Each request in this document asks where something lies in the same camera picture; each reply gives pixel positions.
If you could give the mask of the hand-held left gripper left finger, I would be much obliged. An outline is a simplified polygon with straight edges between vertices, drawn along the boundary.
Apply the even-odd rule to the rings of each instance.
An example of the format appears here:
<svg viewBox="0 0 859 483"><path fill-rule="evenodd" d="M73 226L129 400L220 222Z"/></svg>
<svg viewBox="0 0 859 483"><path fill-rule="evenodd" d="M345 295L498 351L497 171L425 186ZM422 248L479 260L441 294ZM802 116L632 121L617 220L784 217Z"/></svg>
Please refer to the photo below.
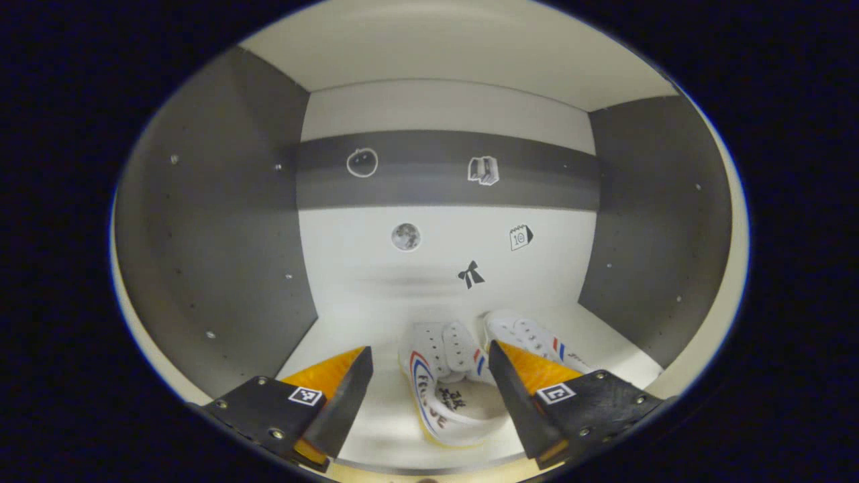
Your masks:
<svg viewBox="0 0 859 483"><path fill-rule="evenodd" d="M374 373L359 346L277 379L255 376L201 407L202 419L283 466L327 470L352 430Z"/></svg>

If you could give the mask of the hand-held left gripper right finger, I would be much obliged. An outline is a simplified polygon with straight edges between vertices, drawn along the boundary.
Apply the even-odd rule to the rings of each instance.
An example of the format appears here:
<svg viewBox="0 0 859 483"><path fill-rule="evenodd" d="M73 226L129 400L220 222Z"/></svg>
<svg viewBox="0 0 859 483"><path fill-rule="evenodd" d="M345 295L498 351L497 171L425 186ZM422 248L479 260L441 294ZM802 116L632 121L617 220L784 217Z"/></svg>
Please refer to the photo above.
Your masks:
<svg viewBox="0 0 859 483"><path fill-rule="evenodd" d="M540 470L607 452L665 405L610 371L583 374L497 339L489 362L525 455Z"/></svg>

